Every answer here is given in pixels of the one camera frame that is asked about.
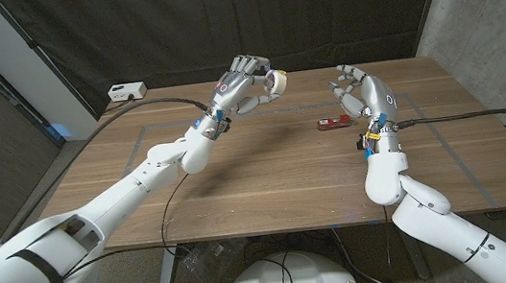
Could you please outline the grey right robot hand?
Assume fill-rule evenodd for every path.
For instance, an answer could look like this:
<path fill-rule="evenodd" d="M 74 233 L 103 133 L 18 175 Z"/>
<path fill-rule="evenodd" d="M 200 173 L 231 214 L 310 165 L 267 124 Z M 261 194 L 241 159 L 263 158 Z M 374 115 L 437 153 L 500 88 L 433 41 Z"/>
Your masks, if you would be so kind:
<path fill-rule="evenodd" d="M 390 86 L 376 76 L 351 65 L 338 65 L 339 81 L 350 81 L 347 87 L 330 82 L 334 96 L 351 118 L 368 119 L 367 130 L 360 139 L 366 156 L 373 153 L 400 152 L 398 140 L 398 104 Z"/>

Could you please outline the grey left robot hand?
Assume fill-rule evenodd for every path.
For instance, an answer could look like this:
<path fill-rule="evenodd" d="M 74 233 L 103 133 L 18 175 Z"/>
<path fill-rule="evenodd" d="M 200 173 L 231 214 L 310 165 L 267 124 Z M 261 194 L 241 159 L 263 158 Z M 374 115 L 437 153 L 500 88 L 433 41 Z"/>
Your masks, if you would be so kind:
<path fill-rule="evenodd" d="M 227 130 L 232 112 L 244 115 L 259 105 L 270 103 L 281 96 L 286 83 L 286 73 L 272 69 L 267 58 L 236 56 L 215 85 L 210 106 L 193 129 L 210 140 L 217 139 Z"/>

